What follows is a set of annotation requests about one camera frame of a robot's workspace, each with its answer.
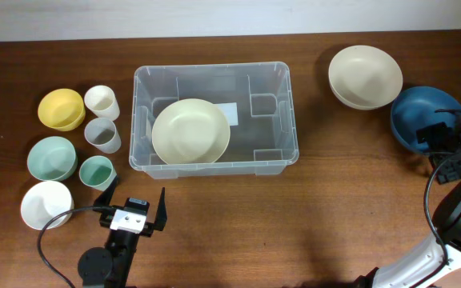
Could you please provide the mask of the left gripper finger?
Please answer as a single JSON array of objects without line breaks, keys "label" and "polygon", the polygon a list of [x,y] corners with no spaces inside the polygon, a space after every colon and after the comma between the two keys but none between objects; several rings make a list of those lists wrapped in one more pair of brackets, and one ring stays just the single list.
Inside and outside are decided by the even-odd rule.
[{"label": "left gripper finger", "polygon": [[167,212],[166,212],[166,189],[162,188],[162,193],[160,195],[160,199],[158,202],[158,208],[156,211],[155,219],[154,219],[154,230],[163,231],[166,222],[167,222]]},{"label": "left gripper finger", "polygon": [[112,183],[95,199],[93,206],[95,210],[106,210],[110,208],[110,201],[118,186],[119,177],[116,176]]}]

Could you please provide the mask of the dark blue bowl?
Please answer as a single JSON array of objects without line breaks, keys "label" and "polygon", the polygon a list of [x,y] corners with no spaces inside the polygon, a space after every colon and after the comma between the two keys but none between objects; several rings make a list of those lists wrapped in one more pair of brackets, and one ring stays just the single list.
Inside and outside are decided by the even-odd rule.
[{"label": "dark blue bowl", "polygon": [[461,110],[461,104],[447,92],[431,86],[415,86],[403,91],[391,107],[393,135],[411,152],[425,154],[430,148],[426,142],[418,143],[417,130],[440,122],[455,127],[456,116],[436,113],[438,109]]}]

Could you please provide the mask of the beige bowl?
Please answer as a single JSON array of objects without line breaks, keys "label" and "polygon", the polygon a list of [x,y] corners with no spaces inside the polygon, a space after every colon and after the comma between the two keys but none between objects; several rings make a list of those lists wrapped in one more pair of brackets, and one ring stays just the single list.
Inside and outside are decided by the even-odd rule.
[{"label": "beige bowl", "polygon": [[373,46],[348,46],[340,50],[328,68],[334,96],[356,110],[374,110],[393,102],[403,87],[399,64]]},{"label": "beige bowl", "polygon": [[151,141],[169,165],[213,163],[226,151],[231,128],[213,103],[188,98],[170,104],[155,119]]}]

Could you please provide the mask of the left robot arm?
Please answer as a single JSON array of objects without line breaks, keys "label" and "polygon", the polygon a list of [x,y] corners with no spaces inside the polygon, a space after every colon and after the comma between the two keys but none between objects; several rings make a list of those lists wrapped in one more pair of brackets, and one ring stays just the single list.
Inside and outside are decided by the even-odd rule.
[{"label": "left robot arm", "polygon": [[161,191],[153,222],[148,222],[150,203],[128,198],[123,206],[110,201],[118,185],[115,178],[94,201],[95,211],[101,214],[99,224],[109,230],[103,247],[87,250],[78,261],[78,274],[84,287],[124,287],[141,237],[151,237],[166,225],[165,190]]}]

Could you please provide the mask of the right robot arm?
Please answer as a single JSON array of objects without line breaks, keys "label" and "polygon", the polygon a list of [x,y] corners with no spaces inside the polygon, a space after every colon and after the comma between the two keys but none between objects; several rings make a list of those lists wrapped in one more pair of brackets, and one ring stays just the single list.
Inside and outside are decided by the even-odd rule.
[{"label": "right robot arm", "polygon": [[461,181],[441,201],[435,212],[429,210],[431,185],[441,169],[461,161],[461,110],[438,109],[459,117],[458,128],[443,123],[418,131],[418,140],[427,142],[433,171],[423,195],[423,208],[431,234],[397,262],[374,268],[351,285],[358,288],[433,287],[447,274],[461,269]]}]

